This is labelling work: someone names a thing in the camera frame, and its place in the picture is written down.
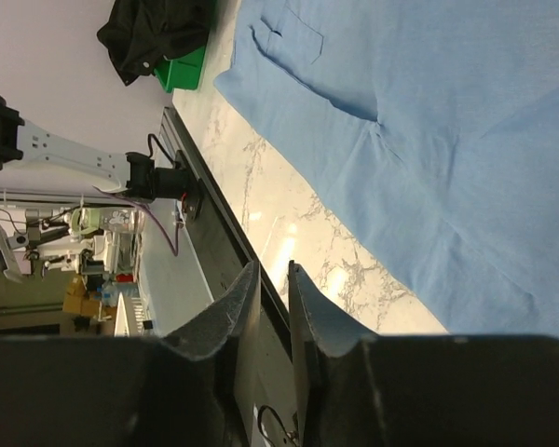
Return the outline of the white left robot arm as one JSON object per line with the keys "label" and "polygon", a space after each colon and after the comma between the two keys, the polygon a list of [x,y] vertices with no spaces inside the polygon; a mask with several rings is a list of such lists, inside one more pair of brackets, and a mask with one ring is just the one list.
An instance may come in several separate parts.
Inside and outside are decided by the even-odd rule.
{"label": "white left robot arm", "polygon": [[145,210],[158,199],[173,200],[180,213],[199,213],[201,182],[186,157],[172,156],[153,133],[147,135],[147,145],[157,146],[170,165],[157,166],[152,153],[108,153],[67,140],[22,118],[0,96],[0,171],[45,172],[49,176],[60,172],[93,187],[111,203]]}

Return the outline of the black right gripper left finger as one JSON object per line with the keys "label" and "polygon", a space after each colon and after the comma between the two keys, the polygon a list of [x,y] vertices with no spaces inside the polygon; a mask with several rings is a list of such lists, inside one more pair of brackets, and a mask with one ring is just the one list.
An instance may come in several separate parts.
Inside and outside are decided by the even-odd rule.
{"label": "black right gripper left finger", "polygon": [[247,446],[260,265],[165,337],[0,336],[0,446]]}

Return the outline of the light blue long sleeve shirt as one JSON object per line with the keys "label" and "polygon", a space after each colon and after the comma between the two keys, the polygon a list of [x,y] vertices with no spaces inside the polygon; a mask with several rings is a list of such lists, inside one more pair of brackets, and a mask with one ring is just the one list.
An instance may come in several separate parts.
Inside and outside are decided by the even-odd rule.
{"label": "light blue long sleeve shirt", "polygon": [[448,331],[559,338],[559,1],[245,1],[215,85]]}

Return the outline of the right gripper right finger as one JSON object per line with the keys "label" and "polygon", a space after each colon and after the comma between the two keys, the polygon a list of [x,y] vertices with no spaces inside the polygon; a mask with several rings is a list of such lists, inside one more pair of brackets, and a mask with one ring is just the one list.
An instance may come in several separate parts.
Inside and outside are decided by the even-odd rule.
{"label": "right gripper right finger", "polygon": [[372,332],[289,266],[304,446],[559,446],[559,340]]}

